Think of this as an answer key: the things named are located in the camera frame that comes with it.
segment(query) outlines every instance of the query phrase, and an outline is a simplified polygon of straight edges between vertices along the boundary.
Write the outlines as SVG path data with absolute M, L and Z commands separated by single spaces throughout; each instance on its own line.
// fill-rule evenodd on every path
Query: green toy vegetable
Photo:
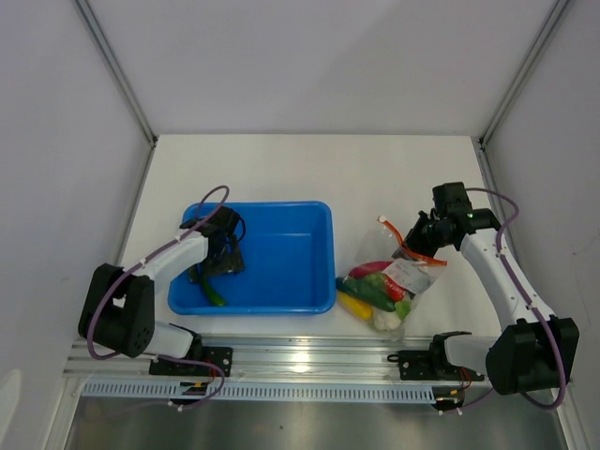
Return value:
M 410 312 L 411 312 L 411 302 L 410 301 L 396 303 L 396 314 L 400 318 L 401 321 L 404 321 L 404 319 L 406 319 L 406 316 L 408 316 Z
M 198 282 L 200 283 L 200 288 L 202 289 L 204 295 L 206 295 L 208 301 L 215 307 L 224 307 L 227 305 L 225 299 L 221 297 L 218 292 L 215 291 L 215 288 L 210 285 L 208 278 L 204 273 L 200 274 Z
M 369 279 L 369 277 L 370 276 L 366 276 L 360 279 L 352 277 L 339 277 L 336 278 L 336 288 L 343 293 L 369 303 L 375 308 L 379 308 L 388 312 L 395 311 L 396 309 L 392 299 L 385 295 L 383 290 L 379 290 L 373 285 L 373 283 L 378 283 L 376 279 Z

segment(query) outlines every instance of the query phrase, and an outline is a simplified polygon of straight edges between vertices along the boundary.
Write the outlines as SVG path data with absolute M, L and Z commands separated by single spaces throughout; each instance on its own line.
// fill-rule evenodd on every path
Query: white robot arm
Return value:
M 567 383 L 579 336 L 573 320 L 558 319 L 539 297 L 503 240 L 498 219 L 488 209 L 473 210 L 462 183 L 435 187 L 433 197 L 435 208 L 419 214 L 406 247 L 432 257 L 454 245 L 481 279 L 502 328 L 498 339 L 436 335 L 429 347 L 435 371 L 470 368 L 488 375 L 504 395 L 559 387 L 562 378 Z

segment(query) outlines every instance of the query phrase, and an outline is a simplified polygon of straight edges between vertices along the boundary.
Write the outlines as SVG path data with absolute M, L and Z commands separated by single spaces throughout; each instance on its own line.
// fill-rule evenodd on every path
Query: green cucumber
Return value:
M 202 273 L 200 275 L 200 279 L 198 280 L 198 282 L 200 283 L 200 288 L 202 289 L 202 292 L 204 293 L 204 295 L 206 295 L 206 298 L 208 299 L 208 301 L 210 303 L 213 304 L 213 306 L 215 307 L 225 307 L 227 306 L 227 302 L 225 301 L 225 299 L 223 297 L 221 297 L 217 291 L 215 291 L 215 288 L 213 288 L 210 283 L 208 282 L 208 278 L 206 277 L 206 275 L 204 273 Z
M 336 288 L 343 293 L 369 303 L 372 307 L 383 311 L 393 312 L 396 310 L 394 302 L 384 292 L 375 288 L 366 277 L 356 279 L 352 277 L 336 278 Z

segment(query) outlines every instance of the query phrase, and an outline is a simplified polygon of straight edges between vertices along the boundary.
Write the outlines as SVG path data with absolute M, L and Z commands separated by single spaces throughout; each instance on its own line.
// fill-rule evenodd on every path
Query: green zucchini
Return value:
M 368 279 L 339 277 L 336 278 L 336 288 L 343 293 L 369 303 L 372 307 L 383 311 L 393 312 L 396 310 L 394 302 L 383 291 L 374 287 Z

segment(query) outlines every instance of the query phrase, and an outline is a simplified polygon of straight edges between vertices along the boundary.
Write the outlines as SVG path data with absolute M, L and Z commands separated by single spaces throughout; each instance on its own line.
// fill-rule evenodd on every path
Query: black mounting bracket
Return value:
M 435 335 L 428 350 L 400 350 L 387 356 L 387 361 L 397 363 L 400 379 L 414 382 L 460 382 L 462 367 L 448 363 L 443 342 L 451 336 L 469 335 L 464 331 Z M 485 377 L 467 368 L 467 373 L 474 382 L 482 382 Z

